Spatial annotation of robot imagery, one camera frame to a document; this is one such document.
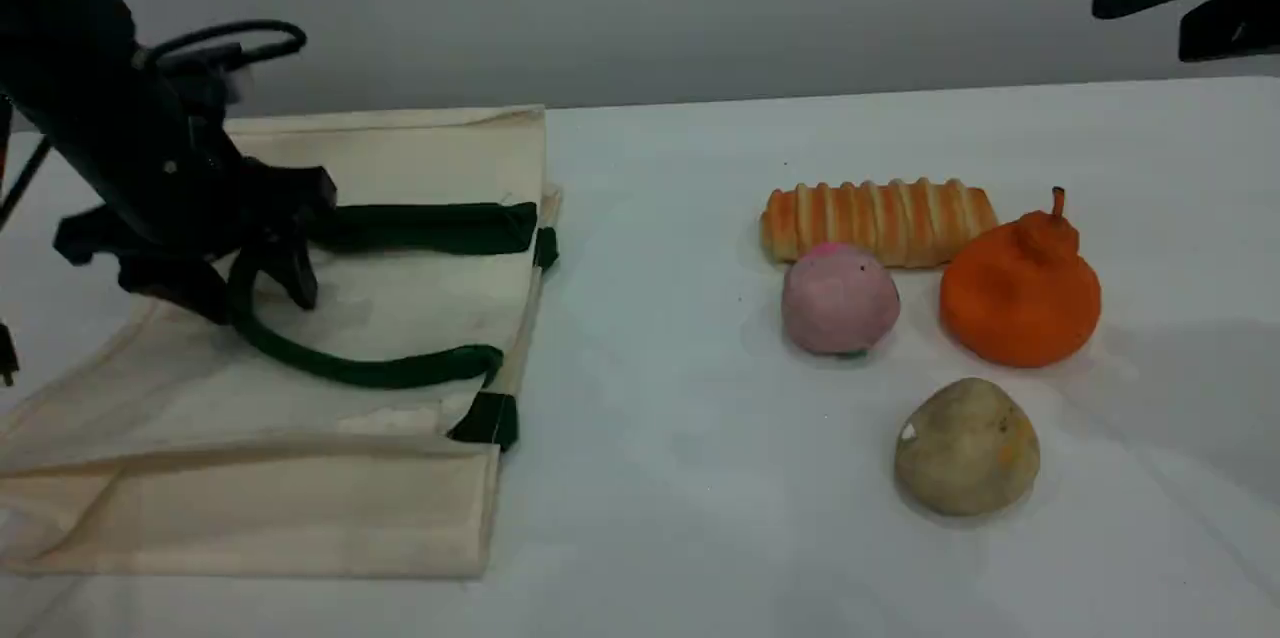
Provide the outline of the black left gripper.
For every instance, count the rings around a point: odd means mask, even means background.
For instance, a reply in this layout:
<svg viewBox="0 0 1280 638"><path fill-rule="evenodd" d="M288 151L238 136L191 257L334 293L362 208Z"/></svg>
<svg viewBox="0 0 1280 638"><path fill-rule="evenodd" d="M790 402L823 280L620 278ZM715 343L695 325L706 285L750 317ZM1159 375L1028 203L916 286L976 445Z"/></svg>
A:
<svg viewBox="0 0 1280 638"><path fill-rule="evenodd" d="M227 282L214 266L154 258L220 258L270 238L262 243L262 272L298 307L316 307L307 241L291 234L337 206L335 183L321 167L270 167L246 158L205 178L137 173L100 195L102 205L60 220L55 249L74 265L100 252L122 258L118 284L125 292L228 324Z"/></svg>

